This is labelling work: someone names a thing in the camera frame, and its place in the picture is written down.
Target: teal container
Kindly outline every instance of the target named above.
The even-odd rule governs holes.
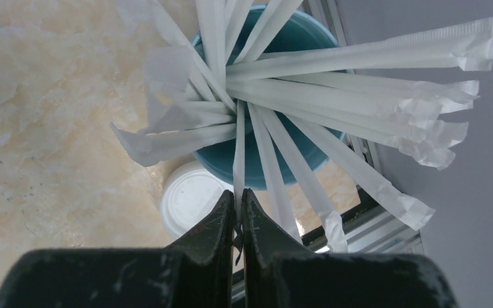
[[[248,34],[252,31],[254,24],[258,18],[260,18],[260,15],[264,9],[264,4],[253,5],[250,9],[250,13],[248,14],[245,25],[241,30],[241,34],[239,35],[239,39],[234,50],[234,55],[232,55],[231,60],[237,57],[238,52],[241,51],[242,47],[245,45]],[[197,35],[193,39],[192,43],[203,56],[203,48],[201,45],[202,40],[200,36]],[[296,11],[273,39],[265,52],[276,53],[332,47],[338,47],[338,43],[330,31],[328,31],[328,29],[320,24],[316,19],[312,18],[312,16],[304,12]],[[312,170],[317,170],[322,167],[327,162],[327,156],[284,115],[280,113],[277,113],[277,115],[294,140],[301,154],[303,154],[303,157],[309,164],[309,167]],[[332,133],[340,139],[344,136],[344,134],[339,131],[330,131],[332,131]],[[284,183],[286,185],[295,184],[296,179],[276,146],[275,150],[277,152],[277,160],[279,161],[279,167],[281,169]],[[210,173],[220,180],[223,180],[229,184],[233,184],[232,166],[234,154],[235,140],[214,144],[194,152],[194,156],[203,167],[205,167]],[[266,183],[254,132],[250,132],[245,135],[245,186],[254,190],[266,189]]]

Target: white plastic lid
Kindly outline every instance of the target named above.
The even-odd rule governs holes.
[[[179,238],[216,205],[224,190],[233,186],[210,174],[198,162],[178,168],[167,179],[160,205],[164,226]]]

